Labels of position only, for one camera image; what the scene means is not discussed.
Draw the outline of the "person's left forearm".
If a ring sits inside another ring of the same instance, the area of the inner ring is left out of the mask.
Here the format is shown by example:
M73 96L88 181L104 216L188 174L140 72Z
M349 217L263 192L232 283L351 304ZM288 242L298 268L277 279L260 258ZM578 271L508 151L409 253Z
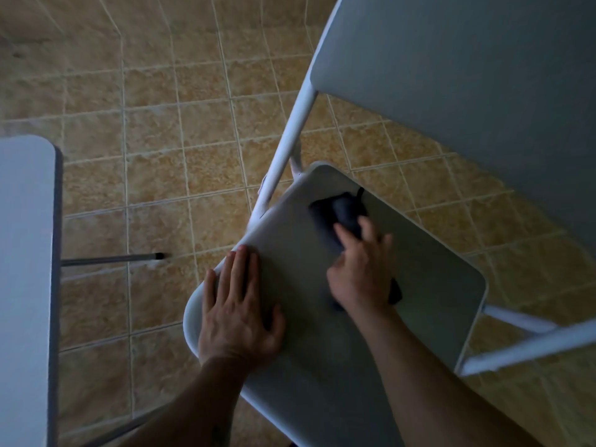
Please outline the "person's left forearm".
M208 359L196 379L120 447L228 447L234 410L255 360Z

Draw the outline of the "person's right forearm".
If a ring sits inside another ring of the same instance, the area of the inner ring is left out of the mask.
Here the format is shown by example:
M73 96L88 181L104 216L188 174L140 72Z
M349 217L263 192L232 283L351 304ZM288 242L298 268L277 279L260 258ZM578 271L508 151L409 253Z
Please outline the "person's right forearm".
M374 358L405 447L544 447L469 389L394 309L344 307Z

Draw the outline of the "person's right hand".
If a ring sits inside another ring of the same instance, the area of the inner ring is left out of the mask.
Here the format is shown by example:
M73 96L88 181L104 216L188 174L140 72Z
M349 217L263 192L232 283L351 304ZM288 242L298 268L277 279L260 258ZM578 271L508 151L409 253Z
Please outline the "person's right hand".
M342 225L334 224L346 255L343 285L330 288L332 296L356 323L371 314L383 314L390 309L391 292L390 251L392 237L380 235L379 249L366 249L357 238Z

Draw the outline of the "white folding chair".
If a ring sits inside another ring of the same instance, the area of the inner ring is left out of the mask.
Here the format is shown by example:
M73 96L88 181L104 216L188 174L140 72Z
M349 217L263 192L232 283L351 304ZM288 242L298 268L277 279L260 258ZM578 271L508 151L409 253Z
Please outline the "white folding chair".
M455 373L596 342L596 310L501 307L596 284L596 0L337 1L240 241L288 323L242 397L303 447L403 445L309 213L361 187L395 311Z

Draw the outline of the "person's left hand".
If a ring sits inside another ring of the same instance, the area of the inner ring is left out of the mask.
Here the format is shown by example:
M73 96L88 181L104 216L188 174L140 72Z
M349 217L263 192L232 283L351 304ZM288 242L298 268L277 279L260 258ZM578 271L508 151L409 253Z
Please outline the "person's left hand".
M269 325L265 324L262 315L259 255L248 250L242 302L231 302L231 270L236 250L227 254L217 275L215 304L207 315L201 315L198 338L201 365L211 358L238 355L255 360L256 368L259 368L273 360L281 350L282 344L270 341L272 311Z

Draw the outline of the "dark cleaning cloth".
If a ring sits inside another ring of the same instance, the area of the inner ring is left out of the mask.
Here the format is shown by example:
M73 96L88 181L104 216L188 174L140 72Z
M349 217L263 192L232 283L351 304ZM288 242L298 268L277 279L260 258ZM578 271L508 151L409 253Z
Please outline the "dark cleaning cloth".
M361 238L361 228L358 225L358 217L369 217L368 211L363 204L362 197L363 188L361 187L356 194L344 192L339 195L317 200L309 205L309 213L313 217L319 232L333 245L338 254L337 258L344 251L344 247L334 231L334 224L342 225L349 232L354 234L354 236ZM400 300L402 300L402 292L391 271L391 292L389 295L390 309L387 312L394 311L396 304ZM340 310L345 311L337 301L336 306Z

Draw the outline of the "white folding table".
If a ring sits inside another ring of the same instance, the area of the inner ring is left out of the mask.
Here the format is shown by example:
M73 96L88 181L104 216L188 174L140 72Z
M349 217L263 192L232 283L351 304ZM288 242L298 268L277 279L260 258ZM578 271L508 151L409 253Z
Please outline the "white folding table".
M0 447L56 447L62 269L167 257L62 259L62 189L53 143L0 138Z

